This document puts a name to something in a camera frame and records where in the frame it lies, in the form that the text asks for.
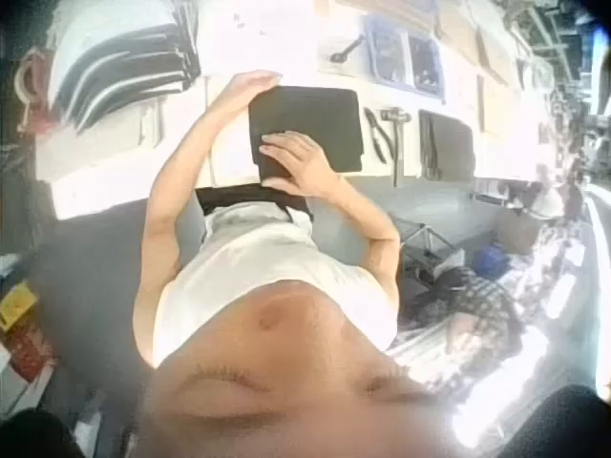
hand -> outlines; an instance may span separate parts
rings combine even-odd
[[[294,196],[327,198],[339,183],[328,165],[325,151],[309,136],[297,132],[264,135],[262,154],[273,157],[292,175],[291,179],[269,178],[262,185]]]
[[[216,100],[206,110],[222,125],[232,121],[245,110],[254,98],[278,86],[282,76],[278,73],[256,70],[249,73],[238,73],[231,78]]]

hammer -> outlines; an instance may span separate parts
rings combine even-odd
[[[388,110],[382,110],[380,117],[383,121],[389,121],[392,123],[392,130],[394,132],[394,152],[392,158],[394,159],[394,174],[392,177],[392,184],[396,188],[399,184],[399,173],[403,175],[403,163],[404,163],[404,141],[403,141],[403,125],[411,122],[411,115],[404,112],[399,107],[393,107]]]

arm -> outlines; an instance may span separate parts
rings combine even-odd
[[[276,73],[234,76],[193,125],[159,172],[146,207],[141,247],[140,285],[134,305],[134,337],[142,358],[153,363],[153,332],[163,288],[179,271],[176,223],[193,193],[203,162],[221,129],[260,93],[278,84]]]
[[[297,133],[266,135],[261,152],[279,161],[292,179],[271,178],[263,183],[289,194],[316,197],[340,210],[366,239],[368,249],[361,265],[380,283],[395,310],[399,309],[396,273],[400,239],[388,215],[335,174],[323,149]]]

white sleeveless top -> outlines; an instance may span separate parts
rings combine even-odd
[[[396,313],[380,284],[367,270],[318,251],[308,216],[287,211],[291,218],[273,203],[243,203],[206,218],[200,252],[161,294],[153,335],[155,367],[229,303],[285,280],[327,293],[373,345],[381,351],[389,347],[397,331]]]

workbench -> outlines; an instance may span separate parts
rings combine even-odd
[[[198,35],[202,77],[188,91],[161,101],[161,142],[153,149],[140,147],[120,155],[96,158],[82,163],[76,172],[54,179],[50,184],[57,216],[72,218],[147,198],[165,160],[231,75],[258,68],[282,73],[282,85],[344,88],[358,94],[365,151],[362,171],[349,176],[389,179],[394,173],[390,152],[385,151],[388,160],[384,164],[373,149],[370,128],[363,113],[365,107],[372,109],[378,120],[380,110],[390,107],[400,107],[411,115],[411,122],[404,127],[404,151],[400,152],[403,167],[397,173],[399,182],[403,178],[419,177],[422,170],[419,110],[455,117],[472,128],[477,175],[497,176],[499,170],[506,170],[501,159],[507,155],[508,145],[495,145],[478,134],[477,76],[480,69],[462,55],[438,43],[445,74],[444,99],[401,91],[378,84],[371,76],[365,44],[354,50],[344,64],[329,61],[333,53],[342,51],[363,32],[362,11],[329,2],[331,8],[320,15],[312,8],[311,1],[287,3],[276,0],[262,5],[261,2],[234,0],[204,4]],[[380,123],[391,135],[391,123]],[[219,135],[210,160],[202,168],[198,187],[259,181],[248,132],[248,115],[244,112]],[[46,156],[50,167],[59,163],[52,160],[53,154],[61,154],[64,160],[66,157],[80,160],[80,152],[46,151],[44,154],[51,155]]]

